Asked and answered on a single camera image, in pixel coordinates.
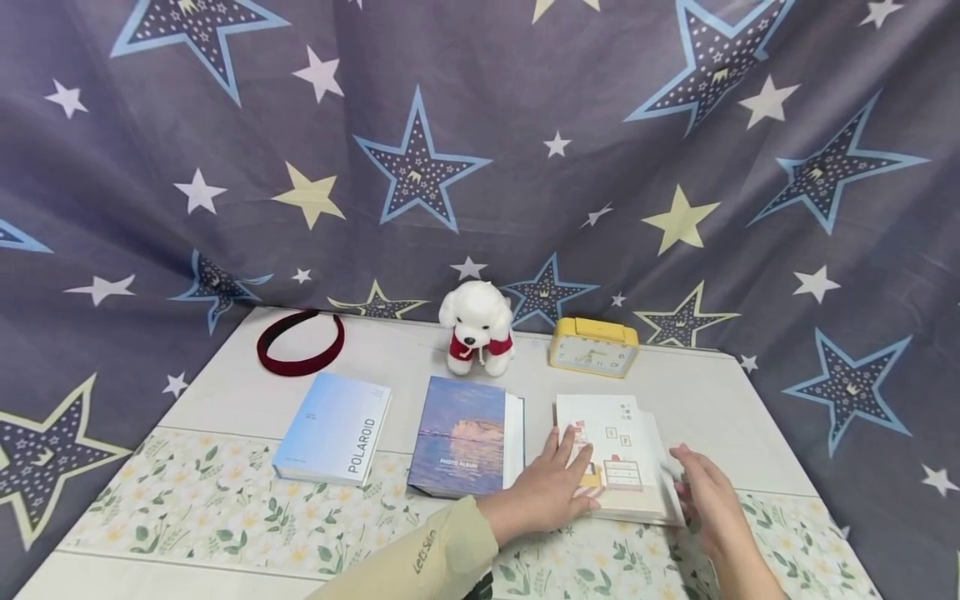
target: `beige sleeve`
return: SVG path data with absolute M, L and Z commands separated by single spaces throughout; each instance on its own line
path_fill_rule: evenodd
M 466 497 L 306 600 L 461 600 L 490 570 L 498 551 L 490 524 Z

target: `star-patterned backdrop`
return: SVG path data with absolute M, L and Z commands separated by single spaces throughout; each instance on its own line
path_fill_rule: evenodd
M 958 3 L 55 4 L 0 21 L 0 600 L 252 306 L 470 278 L 734 355 L 880 593 L 956 597 Z

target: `clock face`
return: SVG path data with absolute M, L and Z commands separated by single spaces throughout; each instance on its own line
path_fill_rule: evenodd
M 634 352 L 633 346 L 565 335 L 557 344 L 553 360 L 558 367 L 620 375 L 630 366 Z

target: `floral tablecloth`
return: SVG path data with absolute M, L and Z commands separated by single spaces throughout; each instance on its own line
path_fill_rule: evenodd
M 276 479 L 276 442 L 159 427 L 61 547 L 147 561 L 335 576 L 440 510 L 408 493 L 410 457 L 380 452 L 362 488 Z M 757 543 L 793 600 L 875 598 L 818 498 L 743 492 Z M 504 548 L 497 598 L 719 598 L 695 532 L 583 519 Z

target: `book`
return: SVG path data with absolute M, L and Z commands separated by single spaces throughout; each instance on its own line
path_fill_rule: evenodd
M 317 373 L 276 449 L 276 474 L 315 483 L 365 485 L 390 397 L 390 388 Z
M 509 488 L 526 467 L 523 423 L 523 398 L 431 377 L 407 483 L 451 499 Z
M 657 420 L 633 396 L 557 395 L 557 426 L 576 431 L 572 462 L 586 444 L 593 457 L 577 495 L 600 503 L 592 516 L 684 527 Z

